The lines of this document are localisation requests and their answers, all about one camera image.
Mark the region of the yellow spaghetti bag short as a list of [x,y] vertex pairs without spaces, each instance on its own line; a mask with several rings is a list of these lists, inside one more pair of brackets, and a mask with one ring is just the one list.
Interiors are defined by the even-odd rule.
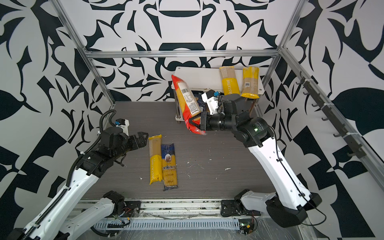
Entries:
[[246,67],[243,68],[243,98],[258,99],[259,98],[259,68]]

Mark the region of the red label spaghetti bag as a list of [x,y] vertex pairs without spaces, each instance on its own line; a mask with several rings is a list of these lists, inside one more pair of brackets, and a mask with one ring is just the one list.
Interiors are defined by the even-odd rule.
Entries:
[[194,134],[206,135],[206,132],[200,129],[202,111],[188,84],[174,75],[172,81],[187,129]]

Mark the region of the blue label spaghetti bag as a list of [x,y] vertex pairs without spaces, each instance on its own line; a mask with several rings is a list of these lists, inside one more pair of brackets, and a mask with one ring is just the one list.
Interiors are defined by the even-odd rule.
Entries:
[[177,166],[174,144],[162,144],[162,171],[164,191],[178,188]]

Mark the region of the blue Barilla pasta box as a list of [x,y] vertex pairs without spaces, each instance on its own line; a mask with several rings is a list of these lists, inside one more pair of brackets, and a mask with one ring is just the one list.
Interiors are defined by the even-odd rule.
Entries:
[[193,91],[194,97],[198,103],[199,109],[201,112],[210,112],[207,103],[203,100],[203,97],[206,97],[206,93]]

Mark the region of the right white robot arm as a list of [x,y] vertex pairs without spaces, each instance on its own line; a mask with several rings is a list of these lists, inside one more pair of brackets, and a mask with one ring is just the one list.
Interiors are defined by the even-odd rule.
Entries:
[[230,131],[259,161],[275,193],[244,190],[236,196],[243,209],[268,214],[282,228],[303,224],[307,212],[322,203],[295,175],[277,143],[275,130],[261,117],[252,117],[245,98],[238,94],[220,96],[215,91],[202,95],[208,110],[200,113],[201,131]]

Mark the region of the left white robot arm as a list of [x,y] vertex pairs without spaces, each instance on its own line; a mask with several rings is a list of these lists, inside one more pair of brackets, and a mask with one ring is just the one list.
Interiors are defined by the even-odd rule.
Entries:
[[108,110],[99,120],[97,139],[80,153],[68,173],[67,181],[50,203],[24,228],[15,228],[9,240],[75,240],[100,220],[126,212],[125,198],[109,191],[92,207],[72,219],[68,216],[85,193],[114,164],[123,166],[127,153],[144,148],[149,134],[138,132],[129,135],[129,121],[112,121],[116,110]]

